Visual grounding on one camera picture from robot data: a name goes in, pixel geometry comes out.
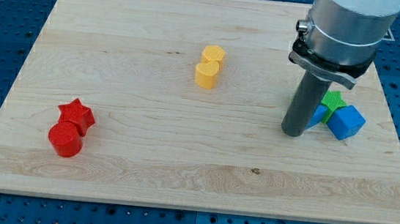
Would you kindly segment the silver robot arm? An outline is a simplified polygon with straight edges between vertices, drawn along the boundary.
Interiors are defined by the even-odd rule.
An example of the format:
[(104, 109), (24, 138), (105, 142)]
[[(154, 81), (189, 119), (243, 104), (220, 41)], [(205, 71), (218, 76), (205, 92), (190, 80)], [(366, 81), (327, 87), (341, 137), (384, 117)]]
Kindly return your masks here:
[(289, 60), (321, 81), (352, 89), (399, 12), (400, 0), (314, 0), (296, 24)]

